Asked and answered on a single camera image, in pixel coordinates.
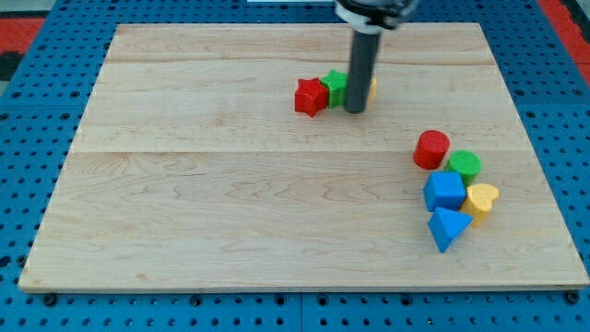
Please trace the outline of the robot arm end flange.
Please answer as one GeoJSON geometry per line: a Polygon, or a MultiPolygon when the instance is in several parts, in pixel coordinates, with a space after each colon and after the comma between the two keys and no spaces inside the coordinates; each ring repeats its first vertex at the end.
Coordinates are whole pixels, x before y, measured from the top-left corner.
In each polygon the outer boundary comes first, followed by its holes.
{"type": "Polygon", "coordinates": [[[336,0],[336,14],[356,32],[395,30],[419,6],[419,0],[336,0]]]}

